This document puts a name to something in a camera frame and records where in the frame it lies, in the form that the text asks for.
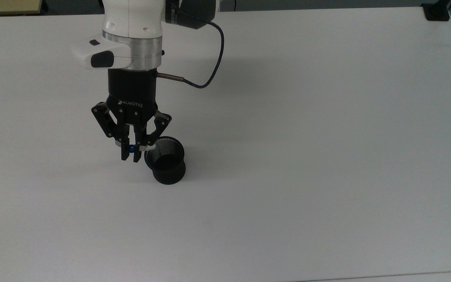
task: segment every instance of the cable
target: cable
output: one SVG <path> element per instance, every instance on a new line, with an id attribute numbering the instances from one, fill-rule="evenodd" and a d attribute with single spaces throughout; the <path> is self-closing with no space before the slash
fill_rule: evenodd
<path id="1" fill-rule="evenodd" d="M 196 87 L 196 88 L 200 88 L 200 89 L 204 88 L 204 87 L 208 86 L 210 84 L 210 82 L 213 80 L 213 77 L 215 77 L 215 73 L 217 73 L 218 66 L 220 65 L 220 61 L 222 61 L 222 54 L 224 53 L 224 32 L 222 31 L 222 29 L 216 23 L 212 23 L 210 21 L 206 21 L 206 20 L 203 20 L 201 18 L 197 18 L 197 16 L 193 16 L 191 14 L 188 14 L 185 11 L 182 11 L 179 7 L 177 7 L 174 4 L 172 4 L 172 6 L 179 13 L 182 13 L 182 14 L 188 16 L 189 18 L 193 18 L 194 20 L 197 20 L 197 21 L 209 24 L 212 27 L 215 27 L 218 30 L 218 32 L 220 33 L 220 54 L 218 54 L 217 64 L 215 65 L 215 69 L 213 69 L 213 72 L 211 73 L 210 78 L 208 78 L 208 81 L 205 84 L 203 84 L 203 85 L 198 85 L 198 84 L 195 84 L 193 82 L 190 82 L 189 80 L 187 80 L 185 78 L 182 78 L 182 81 L 186 82 L 186 84 L 189 84 L 190 86 L 193 86 L 193 87 Z"/>

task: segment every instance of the wooden surface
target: wooden surface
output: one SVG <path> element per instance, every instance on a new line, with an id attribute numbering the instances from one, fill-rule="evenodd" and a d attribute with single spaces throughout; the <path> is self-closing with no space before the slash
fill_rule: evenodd
<path id="1" fill-rule="evenodd" d="M 42 0 L 0 0 L 0 14 L 38 14 Z"/>
<path id="2" fill-rule="evenodd" d="M 188 168 L 164 186 L 91 114 L 107 71 L 70 46 L 102 20 L 0 18 L 0 281 L 451 271 L 451 21 L 420 7 L 218 13 L 212 84 L 157 82 Z M 219 46 L 211 27 L 164 25 L 158 70 L 202 83 Z"/>

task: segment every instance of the gray floor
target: gray floor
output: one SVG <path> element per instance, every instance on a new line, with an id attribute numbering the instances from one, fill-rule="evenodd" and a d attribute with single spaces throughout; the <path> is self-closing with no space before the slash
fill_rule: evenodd
<path id="1" fill-rule="evenodd" d="M 43 14 L 103 14 L 98 0 L 46 0 Z M 357 7 L 418 7 L 435 0 L 236 0 L 236 11 L 282 9 L 338 9 Z M 234 0 L 222 0 L 221 11 L 232 11 Z"/>

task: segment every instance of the silver metal ring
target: silver metal ring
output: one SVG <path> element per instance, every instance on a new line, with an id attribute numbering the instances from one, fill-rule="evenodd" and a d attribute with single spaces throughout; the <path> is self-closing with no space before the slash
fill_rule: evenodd
<path id="1" fill-rule="evenodd" d="M 131 64 L 127 70 L 152 70 L 161 66 L 161 49 L 163 37 L 158 38 L 129 38 L 102 32 L 105 39 L 124 43 L 131 49 Z"/>

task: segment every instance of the black mesh container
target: black mesh container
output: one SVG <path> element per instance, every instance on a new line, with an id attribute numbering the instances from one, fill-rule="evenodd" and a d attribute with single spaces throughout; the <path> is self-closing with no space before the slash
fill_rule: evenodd
<path id="1" fill-rule="evenodd" d="M 154 143 L 153 150 L 144 153 L 147 166 L 161 184 L 175 184 L 186 174 L 184 147 L 173 137 L 163 136 Z"/>

